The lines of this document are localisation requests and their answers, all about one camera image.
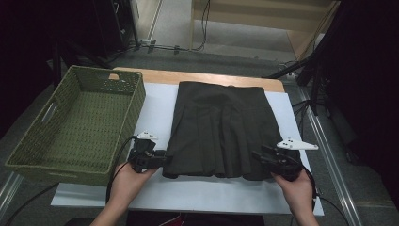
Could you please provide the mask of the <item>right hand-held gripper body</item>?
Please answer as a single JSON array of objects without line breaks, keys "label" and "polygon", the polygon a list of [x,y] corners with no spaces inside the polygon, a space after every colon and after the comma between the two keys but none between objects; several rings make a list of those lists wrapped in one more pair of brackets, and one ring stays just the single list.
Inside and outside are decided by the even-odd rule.
[{"label": "right hand-held gripper body", "polygon": [[270,154],[274,158],[274,162],[265,166],[270,172],[280,175],[290,182],[294,181],[299,176],[303,168],[301,160],[296,160],[293,154],[298,153],[300,150],[313,151],[319,149],[315,144],[292,139],[290,137],[278,142],[274,147],[276,147],[279,152],[277,154]]}]

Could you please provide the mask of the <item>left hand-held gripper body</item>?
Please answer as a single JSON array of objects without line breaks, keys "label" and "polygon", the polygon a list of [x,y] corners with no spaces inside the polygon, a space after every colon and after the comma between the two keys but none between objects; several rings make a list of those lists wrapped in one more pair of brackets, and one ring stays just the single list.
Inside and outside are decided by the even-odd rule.
[{"label": "left hand-held gripper body", "polygon": [[142,132],[134,137],[134,146],[129,152],[128,162],[135,172],[142,170],[158,169],[159,160],[155,156],[155,136],[149,132]]}]

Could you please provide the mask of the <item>dark pleated skirt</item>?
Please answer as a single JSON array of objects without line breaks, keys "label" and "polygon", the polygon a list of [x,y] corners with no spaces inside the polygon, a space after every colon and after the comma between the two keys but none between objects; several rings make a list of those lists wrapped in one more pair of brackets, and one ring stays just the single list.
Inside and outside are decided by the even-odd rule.
[{"label": "dark pleated skirt", "polygon": [[264,89],[182,82],[163,175],[262,181],[271,174],[252,154],[280,141]]}]

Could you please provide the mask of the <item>green woven basket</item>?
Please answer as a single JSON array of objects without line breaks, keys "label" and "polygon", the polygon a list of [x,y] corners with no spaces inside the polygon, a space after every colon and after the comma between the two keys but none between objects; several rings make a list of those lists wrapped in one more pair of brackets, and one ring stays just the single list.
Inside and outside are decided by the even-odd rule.
[{"label": "green woven basket", "polygon": [[32,181],[104,186],[145,97],[140,72],[71,66],[5,167]]}]

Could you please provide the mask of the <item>person's right hand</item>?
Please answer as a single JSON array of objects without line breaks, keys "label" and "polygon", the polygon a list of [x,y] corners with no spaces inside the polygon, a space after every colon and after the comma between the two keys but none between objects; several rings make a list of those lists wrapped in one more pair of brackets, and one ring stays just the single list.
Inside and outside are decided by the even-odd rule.
[{"label": "person's right hand", "polygon": [[281,187],[284,198],[295,216],[313,214],[312,185],[305,170],[302,170],[292,182],[275,173],[272,176]]}]

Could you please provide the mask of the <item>person's left hand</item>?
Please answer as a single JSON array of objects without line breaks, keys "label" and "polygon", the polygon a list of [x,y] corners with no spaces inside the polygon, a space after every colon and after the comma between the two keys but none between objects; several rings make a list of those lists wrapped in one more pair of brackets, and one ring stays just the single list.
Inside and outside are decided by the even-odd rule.
[{"label": "person's left hand", "polygon": [[156,172],[157,169],[147,169],[137,173],[130,163],[119,165],[107,203],[114,208],[127,209],[141,188]]}]

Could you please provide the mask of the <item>white board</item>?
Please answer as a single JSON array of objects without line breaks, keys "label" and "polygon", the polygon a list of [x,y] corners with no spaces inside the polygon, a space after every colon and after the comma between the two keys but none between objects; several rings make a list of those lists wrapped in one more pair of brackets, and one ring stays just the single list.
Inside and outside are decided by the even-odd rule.
[{"label": "white board", "polygon": [[[168,145],[178,85],[145,83],[146,98],[134,134],[156,137],[155,150]],[[266,91],[283,139],[300,140],[288,94]],[[56,207],[103,207],[106,186],[59,184],[51,201]],[[130,204],[131,209],[226,214],[290,214],[281,188],[274,180],[179,176],[163,177],[159,169]]]}]

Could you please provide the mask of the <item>black tripod stand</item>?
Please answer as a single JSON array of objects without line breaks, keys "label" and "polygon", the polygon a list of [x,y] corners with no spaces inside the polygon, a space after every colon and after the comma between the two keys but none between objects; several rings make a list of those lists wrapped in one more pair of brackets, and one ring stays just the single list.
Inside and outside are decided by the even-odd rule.
[{"label": "black tripod stand", "polygon": [[263,79],[279,79],[297,69],[301,69],[299,76],[295,80],[300,87],[305,87],[312,82],[311,97],[306,101],[306,104],[311,108],[312,113],[317,116],[317,96],[323,73],[323,63],[320,51],[315,50],[304,59],[296,61],[293,65],[278,71],[277,73],[264,76]]}]

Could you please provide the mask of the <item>dark curtain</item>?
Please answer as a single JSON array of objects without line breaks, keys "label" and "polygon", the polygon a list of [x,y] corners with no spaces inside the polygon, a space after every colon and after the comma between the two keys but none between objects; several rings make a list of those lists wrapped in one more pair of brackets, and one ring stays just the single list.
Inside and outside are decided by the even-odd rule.
[{"label": "dark curtain", "polygon": [[399,210],[399,0],[341,0],[326,38],[327,95],[353,134],[345,146]]}]

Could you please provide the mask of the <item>black metal stand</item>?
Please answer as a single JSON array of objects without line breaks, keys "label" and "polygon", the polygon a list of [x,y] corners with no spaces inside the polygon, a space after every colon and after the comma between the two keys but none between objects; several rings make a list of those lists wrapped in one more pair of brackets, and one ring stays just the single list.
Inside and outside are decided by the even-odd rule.
[{"label": "black metal stand", "polygon": [[78,58],[78,55],[87,58],[89,61],[100,66],[101,68],[111,68],[108,63],[99,59],[89,50],[86,50],[72,40],[52,40],[52,73],[54,88],[56,88],[61,81],[61,62],[64,62],[67,67],[72,65],[80,65],[81,62]]}]

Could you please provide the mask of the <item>light wooden shelf unit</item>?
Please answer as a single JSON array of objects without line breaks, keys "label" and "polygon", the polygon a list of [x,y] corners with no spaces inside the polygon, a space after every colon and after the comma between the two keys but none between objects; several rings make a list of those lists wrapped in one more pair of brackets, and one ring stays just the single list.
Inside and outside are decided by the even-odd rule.
[{"label": "light wooden shelf unit", "polygon": [[284,29],[304,59],[326,34],[341,0],[210,0],[209,21]]}]

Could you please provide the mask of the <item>black cabinet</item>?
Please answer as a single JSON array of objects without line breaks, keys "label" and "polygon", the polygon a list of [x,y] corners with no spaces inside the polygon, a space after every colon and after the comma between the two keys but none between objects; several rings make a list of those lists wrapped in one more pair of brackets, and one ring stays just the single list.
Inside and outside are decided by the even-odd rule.
[{"label": "black cabinet", "polygon": [[93,0],[107,55],[128,48],[136,40],[131,0]]}]

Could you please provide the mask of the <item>long metal rail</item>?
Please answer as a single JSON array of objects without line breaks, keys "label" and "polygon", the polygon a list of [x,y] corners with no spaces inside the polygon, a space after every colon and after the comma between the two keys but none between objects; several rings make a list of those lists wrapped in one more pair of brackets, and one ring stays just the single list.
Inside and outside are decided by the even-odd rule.
[{"label": "long metal rail", "polygon": [[339,199],[341,208],[343,209],[344,218],[348,221],[349,226],[363,226],[363,222],[360,218],[358,209],[352,199],[352,195],[343,178],[339,165],[335,160],[334,153],[327,140],[327,136],[319,120],[319,117],[315,116],[310,109],[308,110],[307,116],[319,144],[320,153],[322,154],[326,162],[327,170],[331,178],[332,184],[334,184],[337,197]]}]

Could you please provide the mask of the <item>short metal rail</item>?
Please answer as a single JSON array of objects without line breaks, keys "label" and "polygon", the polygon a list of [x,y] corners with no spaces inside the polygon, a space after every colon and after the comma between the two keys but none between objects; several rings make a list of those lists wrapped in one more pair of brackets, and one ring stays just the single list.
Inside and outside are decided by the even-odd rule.
[{"label": "short metal rail", "polygon": [[14,195],[16,194],[23,177],[15,172],[12,172],[5,183],[0,187],[0,220],[4,217],[11,204]]}]

